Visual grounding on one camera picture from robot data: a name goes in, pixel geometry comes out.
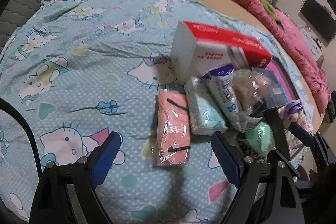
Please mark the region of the mint green tissue pack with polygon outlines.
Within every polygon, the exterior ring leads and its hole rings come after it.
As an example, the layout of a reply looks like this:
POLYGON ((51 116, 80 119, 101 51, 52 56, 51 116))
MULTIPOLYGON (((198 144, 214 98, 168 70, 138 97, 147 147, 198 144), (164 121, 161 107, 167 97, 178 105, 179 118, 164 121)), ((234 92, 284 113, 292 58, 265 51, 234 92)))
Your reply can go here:
POLYGON ((224 133, 228 130, 220 107, 202 79, 192 76, 185 83, 184 89, 192 134, 211 136, 214 132, 224 133))

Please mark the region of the pink towel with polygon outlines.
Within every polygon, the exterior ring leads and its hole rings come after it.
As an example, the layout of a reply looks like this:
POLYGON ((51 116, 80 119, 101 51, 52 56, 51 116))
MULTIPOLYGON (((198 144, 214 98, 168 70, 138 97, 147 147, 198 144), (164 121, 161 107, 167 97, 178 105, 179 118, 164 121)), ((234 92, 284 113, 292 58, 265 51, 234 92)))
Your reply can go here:
POLYGON ((158 94, 157 166, 182 165, 189 161, 191 130, 184 94, 161 90, 158 94))

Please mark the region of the leopard print fabric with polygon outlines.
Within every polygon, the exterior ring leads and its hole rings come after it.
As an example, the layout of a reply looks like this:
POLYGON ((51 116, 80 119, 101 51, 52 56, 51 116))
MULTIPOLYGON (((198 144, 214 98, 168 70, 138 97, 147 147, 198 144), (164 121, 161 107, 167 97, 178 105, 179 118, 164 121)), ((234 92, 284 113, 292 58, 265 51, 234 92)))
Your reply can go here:
POLYGON ((245 138, 245 136, 243 134, 238 134, 238 136, 236 137, 236 142, 239 145, 240 150, 242 151, 242 153, 245 156, 250 156, 252 157, 253 160, 259 162, 259 163, 263 163, 263 164, 267 164, 267 156, 268 153, 272 150, 273 148, 273 141, 271 141, 266 148, 264 149, 264 151, 262 150, 262 145, 259 142, 258 144, 256 144, 255 147, 251 146, 248 139, 245 138))

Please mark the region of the beige bear purple bow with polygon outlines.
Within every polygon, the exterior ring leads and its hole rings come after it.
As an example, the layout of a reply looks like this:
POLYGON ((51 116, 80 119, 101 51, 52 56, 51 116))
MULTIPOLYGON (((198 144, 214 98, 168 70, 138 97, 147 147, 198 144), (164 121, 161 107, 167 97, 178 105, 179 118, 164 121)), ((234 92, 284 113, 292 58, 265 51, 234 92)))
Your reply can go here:
POLYGON ((297 123, 307 132, 313 132, 313 125, 304 113, 303 104, 300 100, 294 100, 278 109, 284 129, 288 129, 291 123, 297 123))

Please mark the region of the brown plush in plastic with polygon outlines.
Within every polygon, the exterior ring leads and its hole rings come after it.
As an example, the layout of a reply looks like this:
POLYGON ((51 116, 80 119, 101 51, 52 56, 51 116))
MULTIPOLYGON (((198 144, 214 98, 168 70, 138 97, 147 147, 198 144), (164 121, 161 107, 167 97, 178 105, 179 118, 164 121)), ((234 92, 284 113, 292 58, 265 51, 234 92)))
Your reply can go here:
POLYGON ((242 109, 248 115, 255 113, 268 97, 272 80, 264 73, 252 69, 234 72, 232 87, 242 109))

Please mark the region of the blue white wipes packet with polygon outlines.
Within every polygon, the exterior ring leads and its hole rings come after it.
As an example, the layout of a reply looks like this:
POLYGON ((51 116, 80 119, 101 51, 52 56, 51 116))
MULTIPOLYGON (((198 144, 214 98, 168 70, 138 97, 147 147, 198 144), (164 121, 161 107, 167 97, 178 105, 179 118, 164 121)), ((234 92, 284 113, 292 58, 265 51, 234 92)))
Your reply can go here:
POLYGON ((242 110, 232 87, 233 77, 234 66, 227 64, 208 71, 202 79, 231 126, 238 132, 246 132, 254 129, 261 118, 250 117, 242 110))

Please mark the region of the Hello Kitty blue blanket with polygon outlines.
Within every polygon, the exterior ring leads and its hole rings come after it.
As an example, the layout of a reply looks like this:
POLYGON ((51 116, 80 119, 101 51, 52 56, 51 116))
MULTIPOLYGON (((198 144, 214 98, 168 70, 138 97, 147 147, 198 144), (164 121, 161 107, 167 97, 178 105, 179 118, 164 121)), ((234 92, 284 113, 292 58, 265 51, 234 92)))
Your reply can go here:
POLYGON ((188 163, 153 165, 157 94, 184 91, 169 58, 181 20, 257 38, 313 115, 302 75, 272 35, 197 1, 44 1, 1 52, 1 98, 29 124, 42 165, 75 162, 120 134, 96 190, 115 223, 218 223, 236 192, 207 136, 193 138, 188 163))

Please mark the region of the red white tissue box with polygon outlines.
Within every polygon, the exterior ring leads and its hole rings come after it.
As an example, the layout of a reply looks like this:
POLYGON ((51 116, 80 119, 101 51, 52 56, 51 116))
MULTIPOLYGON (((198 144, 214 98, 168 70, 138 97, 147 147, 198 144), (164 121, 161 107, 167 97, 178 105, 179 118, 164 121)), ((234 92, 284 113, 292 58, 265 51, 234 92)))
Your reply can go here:
POLYGON ((255 38, 208 24, 180 21, 178 23, 170 59, 180 84, 194 76, 224 65, 234 69, 266 68, 271 53, 255 38))

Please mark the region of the white drawer cabinet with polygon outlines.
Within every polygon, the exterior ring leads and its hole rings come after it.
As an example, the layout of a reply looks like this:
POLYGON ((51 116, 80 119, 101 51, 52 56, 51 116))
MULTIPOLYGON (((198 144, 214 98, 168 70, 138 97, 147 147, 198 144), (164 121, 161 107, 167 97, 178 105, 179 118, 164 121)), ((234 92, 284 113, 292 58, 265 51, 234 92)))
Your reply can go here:
POLYGON ((307 47, 311 51, 311 54, 313 55, 318 67, 321 68, 324 61, 322 44, 320 43, 319 39, 317 37, 314 37, 313 33, 308 31, 306 28, 300 27, 299 30, 307 44, 307 47))

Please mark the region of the pink quilt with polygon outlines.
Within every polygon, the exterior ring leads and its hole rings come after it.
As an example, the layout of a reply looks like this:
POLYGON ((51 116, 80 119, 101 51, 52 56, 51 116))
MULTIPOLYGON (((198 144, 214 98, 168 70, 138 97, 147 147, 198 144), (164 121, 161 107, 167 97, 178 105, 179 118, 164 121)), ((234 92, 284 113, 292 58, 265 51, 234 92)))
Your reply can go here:
POLYGON ((274 8, 278 18, 282 21, 279 26, 274 19, 268 15, 259 0, 232 0, 244 7, 255 16, 281 46, 286 50, 291 59, 296 63, 303 75, 311 93, 315 99, 318 111, 323 114, 330 101, 329 85, 324 72, 318 67, 311 51, 297 26, 280 10, 274 8))

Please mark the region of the green cloth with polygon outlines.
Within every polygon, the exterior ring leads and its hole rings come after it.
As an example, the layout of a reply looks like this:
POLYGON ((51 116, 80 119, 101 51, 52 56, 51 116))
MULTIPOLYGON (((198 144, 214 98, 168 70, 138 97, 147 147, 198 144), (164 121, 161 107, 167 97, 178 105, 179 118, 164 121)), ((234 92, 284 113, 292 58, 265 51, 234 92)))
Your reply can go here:
POLYGON ((263 5, 268 15, 271 16, 279 26, 282 26, 282 21, 278 18, 278 16, 274 11, 273 6, 268 2, 268 0, 259 0, 259 1, 263 5))

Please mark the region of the black wall television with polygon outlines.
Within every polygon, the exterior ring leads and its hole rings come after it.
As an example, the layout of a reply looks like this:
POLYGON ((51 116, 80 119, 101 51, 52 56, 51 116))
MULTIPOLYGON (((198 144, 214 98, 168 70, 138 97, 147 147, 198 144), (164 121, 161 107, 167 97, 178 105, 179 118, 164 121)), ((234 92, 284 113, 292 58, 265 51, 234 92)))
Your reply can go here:
POLYGON ((305 0, 300 13, 328 43, 335 37, 336 22, 329 10, 316 0, 305 0))

